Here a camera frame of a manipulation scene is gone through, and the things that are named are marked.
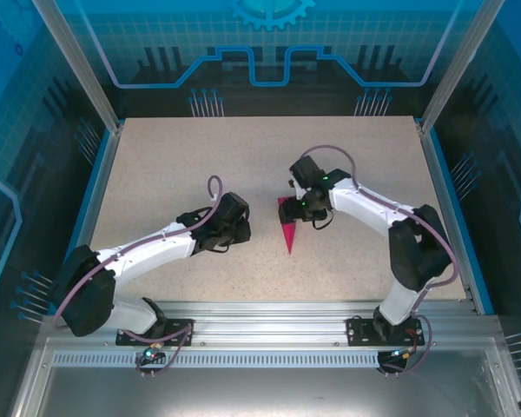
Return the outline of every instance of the red cone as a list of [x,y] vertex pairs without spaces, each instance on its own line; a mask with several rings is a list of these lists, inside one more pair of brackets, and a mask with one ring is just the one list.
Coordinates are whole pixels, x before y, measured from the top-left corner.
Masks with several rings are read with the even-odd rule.
[[[281,197],[278,199],[278,205],[281,205],[289,197]],[[292,254],[293,238],[295,237],[295,222],[282,224],[281,229],[284,232],[284,238],[286,239],[287,252]]]

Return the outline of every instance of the speckled tabletop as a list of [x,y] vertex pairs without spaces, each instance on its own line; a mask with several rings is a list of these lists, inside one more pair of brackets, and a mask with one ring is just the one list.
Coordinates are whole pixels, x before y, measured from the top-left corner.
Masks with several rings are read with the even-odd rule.
[[[393,280],[387,241],[351,216],[337,214],[321,231],[298,224],[287,254],[277,199],[293,194],[289,166],[322,143],[351,152],[359,182],[368,188],[438,208],[411,117],[128,119],[91,247],[131,242],[209,205],[207,179],[217,174],[225,191],[249,203],[252,240],[224,255],[201,253],[163,265],[121,294],[157,301],[383,299]],[[348,169],[346,158],[330,150],[313,158],[326,171]],[[430,297],[465,295],[458,280]]]

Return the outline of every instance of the metal base plate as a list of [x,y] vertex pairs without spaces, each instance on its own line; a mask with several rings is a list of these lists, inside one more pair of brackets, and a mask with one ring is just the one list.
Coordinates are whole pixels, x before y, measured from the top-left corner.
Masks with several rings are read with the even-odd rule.
[[[191,342],[193,341],[193,332],[194,332],[194,324],[195,321],[191,319],[168,319],[166,323],[166,327],[164,328],[164,335],[175,333],[179,330],[187,326],[191,326],[191,333],[183,346],[191,346]],[[185,336],[185,334],[180,334],[174,339],[170,339],[169,341],[164,342],[164,346],[180,346],[181,340]],[[150,343],[144,343],[142,341],[136,341],[135,339],[131,339],[123,332],[118,332],[115,337],[115,344],[117,346],[148,346]]]
[[404,321],[401,325],[396,327],[397,330],[388,341],[383,341],[379,334],[376,333],[373,326],[373,319],[361,319],[360,317],[353,317],[346,320],[347,344],[351,347],[359,346],[412,346],[413,339],[406,333],[407,329],[412,329],[417,333],[417,346],[425,345],[425,336],[423,335],[423,328],[420,325],[420,320],[409,319]]

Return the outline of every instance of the blue edge trim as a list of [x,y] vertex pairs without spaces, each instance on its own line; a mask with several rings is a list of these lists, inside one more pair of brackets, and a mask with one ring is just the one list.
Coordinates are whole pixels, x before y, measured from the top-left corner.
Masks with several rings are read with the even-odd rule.
[[469,236],[469,230],[467,229],[467,224],[465,223],[465,218],[463,217],[463,212],[461,211],[461,205],[459,204],[459,200],[457,195],[455,194],[455,188],[453,187],[452,177],[450,176],[450,170],[445,163],[444,152],[442,152],[442,147],[440,146],[440,142],[438,139],[438,135],[436,134],[436,130],[434,128],[431,129],[431,140],[432,146],[436,152],[436,157],[438,158],[438,163],[440,166],[440,170],[442,171],[442,175],[444,176],[445,186],[447,188],[448,195],[450,200],[452,201],[453,213],[458,221],[459,230],[461,231],[461,239],[463,239],[463,243],[465,245],[465,250],[467,252],[467,258],[469,259],[469,263],[471,264],[471,269],[473,275],[475,277],[475,284],[477,285],[478,297],[483,305],[483,310],[485,314],[495,314],[494,308],[492,307],[492,303],[490,300],[490,296],[488,295],[488,289],[486,288],[485,278],[483,277],[483,273],[478,265],[477,254],[475,253],[475,248],[472,246],[471,237]]
[[[93,189],[95,188],[96,179],[98,178],[98,171],[101,167],[102,159],[104,157],[104,153],[108,145],[109,136],[110,132],[106,130],[102,138],[102,143],[101,147],[99,148],[98,155],[96,156],[95,166],[93,167],[93,171],[91,172],[89,184],[87,185],[87,190],[85,191],[85,196],[83,197],[81,208],[79,209],[79,215],[77,216],[77,221],[74,227],[73,235],[71,236],[71,240],[69,241],[66,258],[76,247],[77,240],[79,239],[79,235],[81,234],[83,221],[85,220],[85,215],[87,214],[87,210],[89,208],[90,197],[92,196]],[[450,197],[450,200],[452,201],[453,212],[455,214],[456,220],[458,221],[459,229],[461,231],[461,238],[463,239],[465,250],[467,251],[467,257],[469,258],[469,263],[471,264],[472,272],[475,277],[478,296],[480,297],[480,300],[482,302],[483,310],[485,314],[494,314],[494,308],[492,307],[490,296],[488,295],[488,289],[486,288],[485,278],[483,277],[480,266],[478,265],[477,254],[475,253],[475,249],[472,246],[471,237],[469,236],[469,230],[467,229],[467,224],[465,223],[465,218],[463,217],[461,206],[459,205],[459,200],[455,194],[452,178],[450,177],[450,171],[448,170],[447,165],[445,163],[444,153],[442,152],[438,135],[436,134],[436,130],[434,130],[434,128],[431,129],[431,140],[432,146],[434,147],[436,156],[438,158],[440,170],[442,171],[442,175],[444,176],[445,186],[447,188],[448,195]],[[50,313],[53,314],[54,311],[54,307],[51,306]]]

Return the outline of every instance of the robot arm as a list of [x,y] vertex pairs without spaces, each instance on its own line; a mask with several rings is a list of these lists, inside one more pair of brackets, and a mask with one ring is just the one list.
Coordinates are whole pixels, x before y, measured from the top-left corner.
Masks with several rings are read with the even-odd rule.
[[436,239],[407,213],[429,223],[445,239],[438,213],[430,206],[413,208],[392,201],[354,183],[340,169],[326,173],[310,156],[291,168],[291,197],[280,205],[282,223],[325,220],[327,211],[341,211],[360,219],[383,235],[389,244],[395,281],[374,314],[374,327],[383,339],[407,320],[426,285],[440,276],[451,262]]
[[210,218],[199,228],[193,228],[210,209],[180,215],[166,228],[123,246],[96,252],[87,245],[74,249],[51,288],[51,300],[57,308],[90,270],[112,255],[117,257],[95,273],[64,309],[62,318],[72,333],[84,336],[107,327],[127,329],[151,339],[164,336],[166,317],[151,300],[120,296],[118,291],[167,262],[203,251],[220,252],[217,247],[227,251],[231,245],[250,239],[249,207],[238,195],[223,195]]

